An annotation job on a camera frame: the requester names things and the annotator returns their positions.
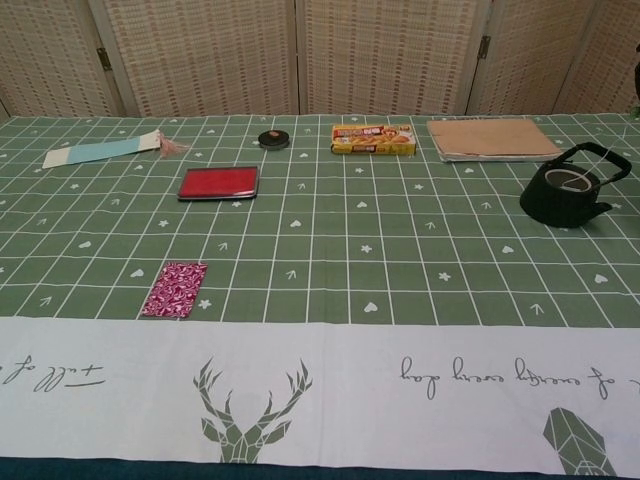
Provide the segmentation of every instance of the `patterned paper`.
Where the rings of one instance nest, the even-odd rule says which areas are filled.
[[[188,317],[207,271],[203,263],[169,263],[142,309],[148,317]]]

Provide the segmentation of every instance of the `brown paper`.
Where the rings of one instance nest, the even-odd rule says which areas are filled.
[[[540,157],[562,153],[530,119],[438,120],[427,122],[427,128],[440,153],[450,160],[458,155]]]

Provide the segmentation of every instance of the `tassel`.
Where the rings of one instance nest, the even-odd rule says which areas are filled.
[[[182,145],[169,140],[162,132],[158,132],[158,138],[160,139],[160,156],[162,158],[168,157],[172,153],[184,152],[189,148],[189,145]]]

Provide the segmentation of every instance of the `white arrow print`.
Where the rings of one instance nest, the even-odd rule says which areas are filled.
[[[537,303],[534,303],[533,305],[531,305],[529,307],[529,309],[531,309],[534,312],[536,312],[536,317],[538,316],[538,314],[544,313],[544,310],[542,310],[542,307],[540,305],[538,305]]]

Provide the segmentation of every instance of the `woven screen panel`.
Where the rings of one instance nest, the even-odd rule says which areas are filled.
[[[468,113],[551,113],[590,7],[583,0],[503,1]]]
[[[309,113],[453,113],[475,1],[303,5]]]
[[[295,39],[287,32],[288,5],[105,0],[140,113],[297,113],[289,93],[288,48]]]
[[[73,0],[0,3],[0,90],[15,115],[117,115]]]
[[[556,113],[629,112],[638,105],[634,68],[640,0],[602,2],[592,21],[596,23]]]

